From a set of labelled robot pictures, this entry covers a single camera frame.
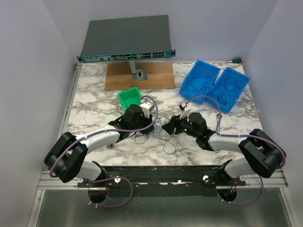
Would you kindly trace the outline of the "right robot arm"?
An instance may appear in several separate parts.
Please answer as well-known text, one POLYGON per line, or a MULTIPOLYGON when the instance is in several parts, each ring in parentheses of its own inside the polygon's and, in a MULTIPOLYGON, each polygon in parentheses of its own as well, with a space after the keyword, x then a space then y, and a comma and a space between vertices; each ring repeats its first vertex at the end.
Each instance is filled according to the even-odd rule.
POLYGON ((269 178, 285 164, 285 152, 260 129, 243 135, 244 139, 241 136, 219 135, 207 127, 200 113, 174 115, 162 128, 169 135, 185 133, 195 138, 203 150, 242 153, 243 158, 228 160, 220 167, 218 181, 223 185, 229 185, 241 175, 257 174, 269 178))

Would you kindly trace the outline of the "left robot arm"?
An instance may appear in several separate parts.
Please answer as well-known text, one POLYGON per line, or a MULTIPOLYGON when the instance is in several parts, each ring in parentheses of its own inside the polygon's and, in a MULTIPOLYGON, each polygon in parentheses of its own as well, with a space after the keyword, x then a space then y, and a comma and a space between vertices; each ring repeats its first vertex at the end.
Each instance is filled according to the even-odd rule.
POLYGON ((85 161, 86 155, 103 146, 119 143, 131 133, 150 133, 154 129, 153 109, 154 105, 149 102, 132 104, 122 116, 99 131, 82 136, 70 132, 62 134, 46 155, 44 164, 51 171, 51 176, 58 177, 63 183, 82 178, 95 187, 101 186, 105 181, 105 169, 95 161, 85 161))

